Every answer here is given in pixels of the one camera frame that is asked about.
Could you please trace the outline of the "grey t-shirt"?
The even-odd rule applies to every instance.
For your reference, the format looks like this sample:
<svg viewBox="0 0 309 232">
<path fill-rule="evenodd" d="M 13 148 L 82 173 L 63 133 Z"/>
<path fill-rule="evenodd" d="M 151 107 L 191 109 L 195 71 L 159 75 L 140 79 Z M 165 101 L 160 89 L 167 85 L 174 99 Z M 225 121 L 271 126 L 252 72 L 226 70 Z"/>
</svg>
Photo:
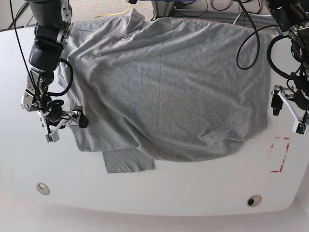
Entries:
<svg viewBox="0 0 309 232">
<path fill-rule="evenodd" d="M 136 10 L 73 25 L 62 56 L 68 92 L 89 124 L 71 128 L 107 172 L 152 170 L 155 160 L 197 162 L 235 154 L 267 128 L 271 36 L 198 19 L 147 23 Z"/>
</svg>

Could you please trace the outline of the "red tape rectangle marking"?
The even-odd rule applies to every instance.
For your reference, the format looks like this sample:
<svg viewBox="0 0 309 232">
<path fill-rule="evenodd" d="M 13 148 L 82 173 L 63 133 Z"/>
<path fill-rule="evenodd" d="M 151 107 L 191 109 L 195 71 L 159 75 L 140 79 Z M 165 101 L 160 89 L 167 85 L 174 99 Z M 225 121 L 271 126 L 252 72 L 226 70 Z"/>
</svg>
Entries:
<svg viewBox="0 0 309 232">
<path fill-rule="evenodd" d="M 282 172 L 289 145 L 289 137 L 274 137 L 268 156 L 268 171 L 270 173 Z"/>
</svg>

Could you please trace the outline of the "left table grommet hole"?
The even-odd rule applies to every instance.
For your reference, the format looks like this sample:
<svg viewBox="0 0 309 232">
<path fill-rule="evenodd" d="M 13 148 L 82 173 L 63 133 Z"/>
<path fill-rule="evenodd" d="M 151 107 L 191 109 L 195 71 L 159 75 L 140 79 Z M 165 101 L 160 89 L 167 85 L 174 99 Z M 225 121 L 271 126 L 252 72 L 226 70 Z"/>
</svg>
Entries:
<svg viewBox="0 0 309 232">
<path fill-rule="evenodd" d="M 47 196 L 50 194 L 50 189 L 44 183 L 38 183 L 36 185 L 36 188 L 37 188 L 37 191 L 44 196 Z"/>
</svg>

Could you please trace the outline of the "table grommet hole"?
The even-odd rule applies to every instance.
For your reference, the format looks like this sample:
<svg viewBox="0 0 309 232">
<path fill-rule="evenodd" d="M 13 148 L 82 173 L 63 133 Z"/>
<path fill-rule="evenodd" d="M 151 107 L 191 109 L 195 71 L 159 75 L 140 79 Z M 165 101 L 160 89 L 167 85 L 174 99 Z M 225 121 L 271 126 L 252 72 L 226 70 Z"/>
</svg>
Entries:
<svg viewBox="0 0 309 232">
<path fill-rule="evenodd" d="M 50 189 L 44 183 L 38 183 L 36 185 L 36 188 L 37 188 L 37 191 L 44 196 L 47 196 L 50 194 Z"/>
<path fill-rule="evenodd" d="M 262 197 L 260 195 L 253 195 L 247 200 L 247 205 L 249 207 L 256 207 L 262 201 Z"/>
</svg>

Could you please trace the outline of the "right table grommet hole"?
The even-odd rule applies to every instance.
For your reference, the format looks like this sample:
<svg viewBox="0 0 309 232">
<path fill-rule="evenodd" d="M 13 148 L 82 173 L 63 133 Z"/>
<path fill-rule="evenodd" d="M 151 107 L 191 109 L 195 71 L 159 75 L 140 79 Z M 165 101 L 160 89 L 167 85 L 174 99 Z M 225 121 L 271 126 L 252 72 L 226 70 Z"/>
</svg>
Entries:
<svg viewBox="0 0 309 232">
<path fill-rule="evenodd" d="M 247 205 L 249 207 L 256 207 L 262 201 L 262 197 L 260 195 L 253 195 L 247 200 Z"/>
</svg>

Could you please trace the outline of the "aluminium frame base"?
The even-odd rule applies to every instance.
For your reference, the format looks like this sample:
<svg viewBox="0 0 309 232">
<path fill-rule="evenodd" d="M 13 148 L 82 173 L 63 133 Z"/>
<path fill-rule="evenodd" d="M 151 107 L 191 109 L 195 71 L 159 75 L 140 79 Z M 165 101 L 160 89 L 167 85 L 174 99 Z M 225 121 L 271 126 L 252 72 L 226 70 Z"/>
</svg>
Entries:
<svg viewBox="0 0 309 232">
<path fill-rule="evenodd" d="M 246 25 L 248 12 L 254 23 L 270 25 L 274 19 L 264 0 L 152 0 L 154 18 L 197 18 L 231 24 Z"/>
</svg>

